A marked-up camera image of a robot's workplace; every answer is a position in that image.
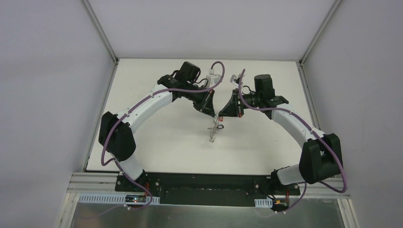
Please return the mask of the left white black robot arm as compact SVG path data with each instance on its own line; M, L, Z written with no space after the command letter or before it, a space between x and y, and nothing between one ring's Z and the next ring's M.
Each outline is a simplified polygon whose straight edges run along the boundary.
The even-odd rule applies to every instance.
M105 153L111 154L109 162L116 162L122 173L128 176L127 186L133 192L140 192L145 186L144 172L135 157L137 148L134 134L153 114L173 103L178 98L192 102L196 111L214 117L214 88L222 81L223 73L216 74L213 68L198 81L200 68L185 61L181 68L162 76L150 92L136 104L116 114L102 115L98 142L102 145L101 164L107 165Z

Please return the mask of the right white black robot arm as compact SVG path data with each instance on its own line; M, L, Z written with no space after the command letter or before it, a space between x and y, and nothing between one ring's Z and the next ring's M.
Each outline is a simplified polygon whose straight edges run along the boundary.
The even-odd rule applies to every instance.
M324 183L336 175L344 176L340 139L334 133L326 134L300 117L283 96L276 95L269 74L254 77L255 89L242 92L243 75L233 75L230 81L237 86L230 100L219 112L219 117L242 117L246 109L260 111L279 124L301 147L298 164L274 170L270 190L283 194L289 185L297 183Z

